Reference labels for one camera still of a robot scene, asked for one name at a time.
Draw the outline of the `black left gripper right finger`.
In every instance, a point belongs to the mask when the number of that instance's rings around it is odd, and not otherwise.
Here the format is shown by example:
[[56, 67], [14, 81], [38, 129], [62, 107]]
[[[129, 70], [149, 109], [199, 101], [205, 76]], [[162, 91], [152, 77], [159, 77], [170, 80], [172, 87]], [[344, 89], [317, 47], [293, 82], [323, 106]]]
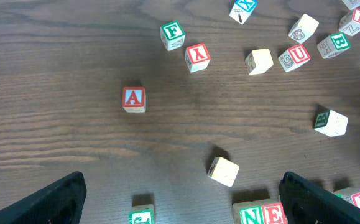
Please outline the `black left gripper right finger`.
[[279, 194], [289, 224], [360, 224], [360, 208], [294, 172], [284, 174]]

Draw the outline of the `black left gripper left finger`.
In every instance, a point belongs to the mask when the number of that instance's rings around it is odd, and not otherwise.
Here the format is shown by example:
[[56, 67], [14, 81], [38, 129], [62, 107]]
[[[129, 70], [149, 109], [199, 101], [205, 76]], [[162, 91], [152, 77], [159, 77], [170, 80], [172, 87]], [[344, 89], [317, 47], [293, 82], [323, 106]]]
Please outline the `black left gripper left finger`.
[[83, 173], [72, 172], [0, 210], [0, 224], [79, 224], [86, 193]]

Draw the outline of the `red E wooden block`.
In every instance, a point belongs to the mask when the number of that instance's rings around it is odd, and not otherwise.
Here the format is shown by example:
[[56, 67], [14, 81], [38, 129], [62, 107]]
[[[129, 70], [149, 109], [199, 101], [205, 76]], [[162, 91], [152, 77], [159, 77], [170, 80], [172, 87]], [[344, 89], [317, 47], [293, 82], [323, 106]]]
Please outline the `red E wooden block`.
[[280, 202], [267, 199], [261, 202], [262, 216], [265, 224], [287, 224], [287, 218]]

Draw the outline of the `green N wooden block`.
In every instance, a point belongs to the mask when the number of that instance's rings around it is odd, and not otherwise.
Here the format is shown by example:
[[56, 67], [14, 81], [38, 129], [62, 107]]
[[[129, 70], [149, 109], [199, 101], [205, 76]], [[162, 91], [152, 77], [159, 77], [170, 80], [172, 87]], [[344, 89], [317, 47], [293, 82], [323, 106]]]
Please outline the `green N wooden block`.
[[263, 200], [235, 203], [232, 206], [235, 224], [264, 224]]

